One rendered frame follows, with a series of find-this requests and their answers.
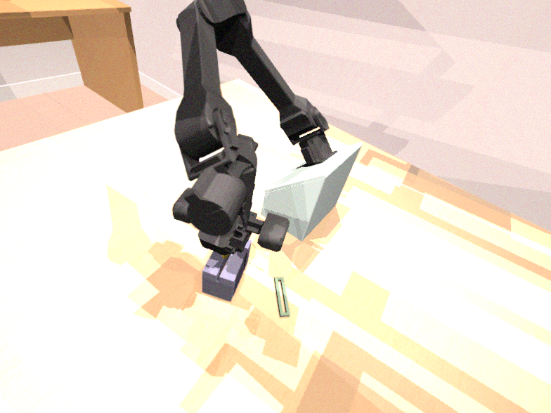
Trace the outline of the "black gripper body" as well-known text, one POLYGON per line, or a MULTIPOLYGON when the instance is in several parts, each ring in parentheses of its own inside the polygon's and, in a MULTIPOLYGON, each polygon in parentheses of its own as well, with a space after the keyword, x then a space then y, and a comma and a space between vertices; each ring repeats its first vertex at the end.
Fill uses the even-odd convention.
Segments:
MULTIPOLYGON (((187 213, 189 203, 183 197, 188 189, 190 188, 184 190, 171 209, 173 218, 185 223, 190 223, 187 213)), ((290 222, 288 218, 269 212, 265 221, 256 219, 257 213, 251 211, 253 192, 246 196, 240 209, 241 212, 245 210, 247 216, 247 229, 245 232, 258 234, 257 243, 260 247, 278 252, 282 248, 290 222)))

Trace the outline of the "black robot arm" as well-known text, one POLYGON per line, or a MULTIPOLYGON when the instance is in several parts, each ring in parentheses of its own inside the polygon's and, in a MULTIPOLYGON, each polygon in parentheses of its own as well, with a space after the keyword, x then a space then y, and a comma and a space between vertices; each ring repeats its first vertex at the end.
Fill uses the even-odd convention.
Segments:
POLYGON ((174 136, 188 180, 197 179, 183 196, 188 217, 204 248, 221 255, 241 253, 249 233, 240 209, 254 190, 259 144, 237 132, 233 108, 221 91, 216 50, 235 56, 274 104, 280 128, 292 145, 299 143, 304 167, 323 163, 337 150, 325 136, 330 129, 326 119, 307 98, 293 93, 254 38, 243 0, 194 0, 178 14, 176 25, 184 91, 174 136))

